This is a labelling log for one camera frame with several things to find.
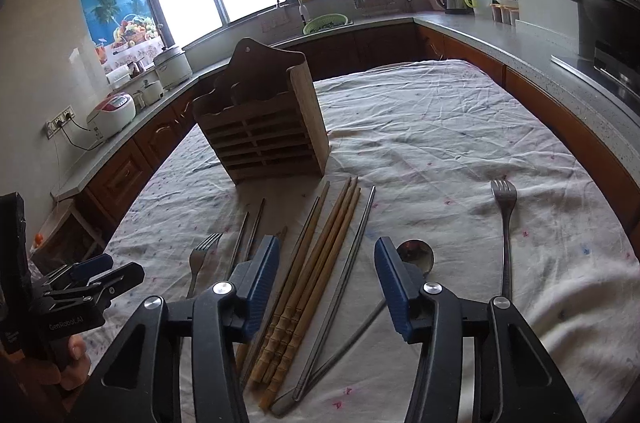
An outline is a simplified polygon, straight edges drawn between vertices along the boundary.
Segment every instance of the green basket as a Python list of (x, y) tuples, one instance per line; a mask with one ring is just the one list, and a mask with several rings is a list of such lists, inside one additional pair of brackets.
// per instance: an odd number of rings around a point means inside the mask
[(312, 21), (310, 21), (305, 29), (302, 30), (302, 33), (305, 35), (310, 35), (311, 33), (316, 33), (323, 29), (331, 29), (338, 28), (339, 26), (344, 26), (347, 24), (349, 19), (347, 16), (341, 13), (330, 13), (328, 15), (321, 15), (320, 17), (316, 17)]

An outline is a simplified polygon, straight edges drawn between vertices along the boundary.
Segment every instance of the wooden utensil holder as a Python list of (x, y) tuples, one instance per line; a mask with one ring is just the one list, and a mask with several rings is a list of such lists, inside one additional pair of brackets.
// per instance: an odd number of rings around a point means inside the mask
[(236, 184), (324, 175), (329, 140), (303, 53), (242, 39), (213, 91), (193, 100), (193, 116)]

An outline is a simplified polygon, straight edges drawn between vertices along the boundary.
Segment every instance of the utensil rack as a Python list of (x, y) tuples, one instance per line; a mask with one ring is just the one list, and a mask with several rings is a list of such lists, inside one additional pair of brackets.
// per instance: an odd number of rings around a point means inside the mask
[(303, 53), (242, 39), (193, 116), (236, 184), (324, 174), (329, 141)]

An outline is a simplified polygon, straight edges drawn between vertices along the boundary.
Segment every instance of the metal fork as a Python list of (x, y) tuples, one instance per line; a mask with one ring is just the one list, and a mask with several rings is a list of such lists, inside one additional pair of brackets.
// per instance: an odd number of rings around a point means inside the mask
[(193, 297), (193, 291), (196, 288), (196, 279), (198, 278), (198, 273), (204, 263), (204, 259), (207, 257), (207, 252), (213, 246), (218, 246), (220, 237), (222, 237), (221, 233), (212, 233), (191, 251), (191, 255), (189, 256), (189, 266), (191, 266), (191, 285), (189, 286), (187, 298)]
[(495, 202), (500, 207), (502, 214), (502, 287), (500, 294), (511, 300), (513, 288), (511, 286), (511, 243), (509, 241), (509, 221), (511, 212), (518, 200), (518, 191), (512, 183), (506, 179), (491, 181), (491, 191), (494, 193)]

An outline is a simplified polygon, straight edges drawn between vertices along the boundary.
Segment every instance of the spoon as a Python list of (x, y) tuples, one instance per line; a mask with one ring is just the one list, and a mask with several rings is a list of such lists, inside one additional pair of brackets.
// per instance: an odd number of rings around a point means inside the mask
[[(429, 275), (431, 269), (433, 268), (433, 250), (431, 246), (429, 246), (424, 241), (419, 241), (418, 239), (411, 239), (409, 241), (404, 241), (400, 246), (398, 246), (398, 255), (400, 255), (400, 259), (402, 262), (407, 262), (410, 264), (415, 264), (420, 271), (422, 272), (422, 276), (424, 278)], [(295, 388), (287, 391), (283, 395), (281, 395), (276, 401), (271, 405), (271, 412), (276, 417), (283, 417), (287, 413), (289, 413), (300, 401), (303, 400), (304, 396), (324, 377), (326, 373), (331, 370), (331, 368), (344, 356), (344, 354), (351, 348), (351, 346), (358, 341), (358, 339), (362, 336), (362, 334), (367, 330), (367, 328), (373, 323), (373, 321), (377, 318), (386, 306), (386, 299), (382, 299), (378, 305), (373, 309), (373, 311), (369, 314), (367, 319), (356, 329), (353, 335), (349, 337), (343, 345), (338, 349), (325, 363), (323, 363), (316, 371), (311, 373), (309, 377), (308, 384), (306, 389), (303, 391), (302, 396), (299, 400), (295, 400), (293, 398), (293, 392)]]

